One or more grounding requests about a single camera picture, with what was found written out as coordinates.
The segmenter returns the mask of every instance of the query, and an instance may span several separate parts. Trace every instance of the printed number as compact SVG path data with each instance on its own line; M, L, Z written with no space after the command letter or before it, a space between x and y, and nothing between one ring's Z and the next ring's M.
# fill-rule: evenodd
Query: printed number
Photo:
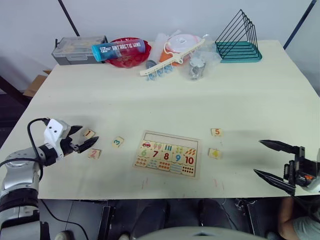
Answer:
M194 163L194 158L193 157L185 157L185 163L193 164Z
M93 150L93 151L91 152L90 157L91 157L91 158L94 158L94 157L95 157L95 155L96 155L96 153L97 153L97 150Z
M88 133L85 136L88 136L91 133L91 131L89 130Z

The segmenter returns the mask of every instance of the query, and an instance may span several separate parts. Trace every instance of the red car picture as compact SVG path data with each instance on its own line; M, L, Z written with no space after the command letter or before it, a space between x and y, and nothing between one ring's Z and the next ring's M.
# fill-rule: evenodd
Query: red car picture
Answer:
M142 144L142 147L149 148L149 147L151 147L151 144L149 142L145 142L145 143Z

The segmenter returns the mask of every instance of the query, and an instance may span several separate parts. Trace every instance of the wire rack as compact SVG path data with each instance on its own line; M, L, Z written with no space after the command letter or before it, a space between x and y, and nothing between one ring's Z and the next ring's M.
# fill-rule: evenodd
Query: wire rack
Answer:
M256 28L240 9L215 41L221 63L252 63L262 59Z

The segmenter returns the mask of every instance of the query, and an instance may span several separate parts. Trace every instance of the table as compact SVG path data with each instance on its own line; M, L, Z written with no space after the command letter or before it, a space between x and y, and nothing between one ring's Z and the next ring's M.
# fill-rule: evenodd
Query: table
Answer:
M320 99L278 41L259 41L262 60L223 63L190 81L181 69L156 81L109 64L57 65L37 92L0 151L0 159L31 146L27 124L38 117L83 125L99 136L98 160L73 153L44 169L44 199L156 199L276 197L286 193L253 169L283 175L293 155L258 142L271 139L304 146L316 160L320 146ZM221 138L211 135L221 128ZM32 133L43 144L42 123ZM201 139L198 179L133 168L143 131ZM124 138L113 148L115 137ZM209 148L222 159L208 157ZM0 169L0 179L6 173ZM308 195L300 187L297 195Z

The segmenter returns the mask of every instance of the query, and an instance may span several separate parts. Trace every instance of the person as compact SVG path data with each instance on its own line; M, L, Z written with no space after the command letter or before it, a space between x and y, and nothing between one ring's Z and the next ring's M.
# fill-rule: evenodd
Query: person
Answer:
M278 214L278 233L286 240L319 240L320 223L312 220L309 216L294 218L294 199L285 197L280 204ZM320 208L314 213L320 220ZM268 240L281 240L282 238L274 232L268 232Z

